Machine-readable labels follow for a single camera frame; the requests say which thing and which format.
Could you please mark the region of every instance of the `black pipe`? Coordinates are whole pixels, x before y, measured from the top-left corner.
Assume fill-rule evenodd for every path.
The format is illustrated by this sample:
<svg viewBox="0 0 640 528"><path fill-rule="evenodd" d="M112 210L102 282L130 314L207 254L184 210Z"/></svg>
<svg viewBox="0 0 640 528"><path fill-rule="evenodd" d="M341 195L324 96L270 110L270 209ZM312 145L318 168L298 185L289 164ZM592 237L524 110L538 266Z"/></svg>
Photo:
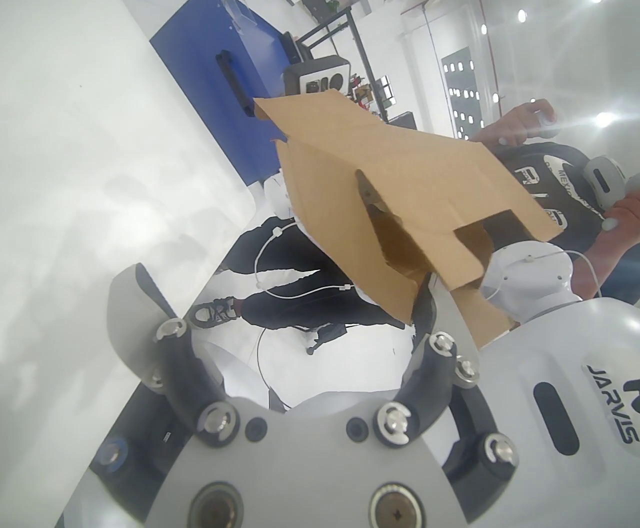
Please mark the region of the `black pipe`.
<svg viewBox="0 0 640 528"><path fill-rule="evenodd" d="M371 64L369 64L369 59L367 59L367 54L364 51L364 46L362 45L362 40L360 39L360 33L358 33L358 28L356 28L356 23L351 16L351 8L348 8L345 15L347 17L347 22L351 26L351 33L353 34L353 40L356 42L356 47L358 48L358 53L360 54L360 58L362 59L362 63L364 64L364 70L367 73L367 77L369 78L369 82L371 83L371 89L373 90L373 97L376 99L376 104L378 105L378 109L380 111L380 117L385 123L389 123L389 118L387 116L387 109L382 106L382 99L380 98L380 94L376 88L376 78L373 76L373 71L371 70Z"/></svg>
<svg viewBox="0 0 640 528"><path fill-rule="evenodd" d="M331 31L329 31L329 33L327 33L325 36L323 36L322 38L316 40L313 44L308 44L307 47L309 49L311 48L315 48L318 44L320 44L321 42L324 42L326 39L331 38L333 35L335 35L336 33L340 33L344 28L349 27L349 23L345 22L343 24L340 24L340 26L338 26L335 29L332 29Z"/></svg>
<svg viewBox="0 0 640 528"><path fill-rule="evenodd" d="M350 15L351 14L351 7L346 7L345 9L343 9L342 11L338 11L333 17L331 17L329 20L327 20L326 22L323 22L322 24L320 24L319 26L316 26L314 29L312 29L311 31L309 31L308 33L305 33L304 35L302 35L299 39L298 42L304 42L306 39L308 39L310 36L315 35L316 33L318 33L319 31L322 31L324 28L328 27L329 24L331 24L332 22L335 22L337 19L339 19L340 17L344 16L344 15Z"/></svg>

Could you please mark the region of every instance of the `logo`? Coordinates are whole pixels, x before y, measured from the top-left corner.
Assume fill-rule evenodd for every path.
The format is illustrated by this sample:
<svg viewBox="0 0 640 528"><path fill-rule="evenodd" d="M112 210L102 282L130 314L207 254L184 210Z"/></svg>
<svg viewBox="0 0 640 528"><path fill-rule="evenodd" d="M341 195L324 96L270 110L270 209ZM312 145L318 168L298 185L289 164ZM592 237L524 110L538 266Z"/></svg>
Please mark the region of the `logo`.
<svg viewBox="0 0 640 528"><path fill-rule="evenodd" d="M545 164L547 168L552 172L552 174L556 177L556 180L560 182L560 185L562 185L562 187L565 188L567 193L569 193L569 196L571 196L574 200L576 200L577 202L580 202L591 212L594 212L600 218L602 218L602 215L598 211L596 211L592 206L590 206L589 202L587 202L585 199L578 196L578 193L576 192L575 187L571 183L569 176L566 175L566 170L564 170L564 166L570 165L570 164L568 164L565 160L560 159L559 157L556 157L556 156L545 156Z"/></svg>
<svg viewBox="0 0 640 528"><path fill-rule="evenodd" d="M538 176L538 172L533 167L522 167L521 169L515 170L517 174L520 174L523 178L523 185L533 185L540 181L540 176Z"/></svg>
<svg viewBox="0 0 640 528"><path fill-rule="evenodd" d="M557 209L545 209L545 213L549 215L549 218L557 223L562 230L565 230L569 223L566 220L566 216L562 211L558 211Z"/></svg>
<svg viewBox="0 0 640 528"><path fill-rule="evenodd" d="M625 403L620 397L618 389L613 386L611 376L609 376L605 370L595 369L590 365L587 365L586 367L591 374L593 382L598 387L600 393L604 396L603 400L605 406L609 410L610 416L616 425L616 430L618 431L622 441L627 445L633 444L634 442L640 442L637 429L634 426L633 420L628 413ZM640 391L640 380L626 382L622 390L624 392ZM636 397L631 404L631 407L635 412L640 413L638 410L640 408L640 396Z"/></svg>
<svg viewBox="0 0 640 528"><path fill-rule="evenodd" d="M622 390L625 392L639 392L640 393L640 380L631 380L626 382L622 386ZM640 394L636 396L636 399L631 402L633 410L640 414Z"/></svg>

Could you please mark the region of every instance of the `cardboard flap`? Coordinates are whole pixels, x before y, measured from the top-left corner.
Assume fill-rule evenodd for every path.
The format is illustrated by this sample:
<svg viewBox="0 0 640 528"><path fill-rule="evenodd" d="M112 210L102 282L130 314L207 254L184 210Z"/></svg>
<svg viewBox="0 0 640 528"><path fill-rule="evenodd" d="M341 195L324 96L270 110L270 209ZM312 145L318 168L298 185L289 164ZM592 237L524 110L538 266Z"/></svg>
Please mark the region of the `cardboard flap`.
<svg viewBox="0 0 640 528"><path fill-rule="evenodd" d="M396 319L409 323L418 284L385 260L355 169L290 138L276 143L289 198L309 234L341 270Z"/></svg>
<svg viewBox="0 0 640 528"><path fill-rule="evenodd" d="M337 90L254 101L256 116L273 121L287 137L311 136L320 140L335 131L384 125Z"/></svg>
<svg viewBox="0 0 640 528"><path fill-rule="evenodd" d="M561 230L483 145L386 126L335 90L255 103L287 136L294 211L354 284L409 323L434 271L479 346L508 328L477 291L493 250L481 221L512 211L535 239Z"/></svg>

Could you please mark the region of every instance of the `black pants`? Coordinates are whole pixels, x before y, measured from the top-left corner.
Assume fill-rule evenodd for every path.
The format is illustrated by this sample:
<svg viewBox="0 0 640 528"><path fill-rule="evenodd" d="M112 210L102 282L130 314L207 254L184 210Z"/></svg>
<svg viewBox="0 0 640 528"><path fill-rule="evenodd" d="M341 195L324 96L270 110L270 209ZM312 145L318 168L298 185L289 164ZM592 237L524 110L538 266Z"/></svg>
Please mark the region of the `black pants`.
<svg viewBox="0 0 640 528"><path fill-rule="evenodd" d="M242 234L225 258L227 267L236 273L253 273L255 258L273 234L273 228L282 228L291 222L293 220L280 220L273 216L260 227ZM298 226L285 229L260 256L258 271L273 269L318 270L313 275L270 290L283 297L292 297L322 286L352 284L336 263L309 240ZM326 323L392 324L404 328L403 323L382 308L364 301L355 289L325 289L298 299L278 299L260 292L243 301L242 317L250 324L272 330L287 326L317 328Z"/></svg>

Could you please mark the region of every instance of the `blue panel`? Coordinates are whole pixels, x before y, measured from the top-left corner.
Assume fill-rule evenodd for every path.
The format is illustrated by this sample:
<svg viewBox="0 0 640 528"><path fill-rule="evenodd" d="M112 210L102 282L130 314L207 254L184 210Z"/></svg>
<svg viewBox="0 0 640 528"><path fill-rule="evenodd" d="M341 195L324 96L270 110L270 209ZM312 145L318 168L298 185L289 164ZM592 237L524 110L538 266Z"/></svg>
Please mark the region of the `blue panel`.
<svg viewBox="0 0 640 528"><path fill-rule="evenodd" d="M284 94L282 72L289 65L278 31L259 16L254 18L257 26L242 24L237 30L221 3L188 0L151 39L247 185L278 171L273 140L284 137L273 123L244 113L216 63L216 55L222 50L231 53L233 71L249 97Z"/></svg>

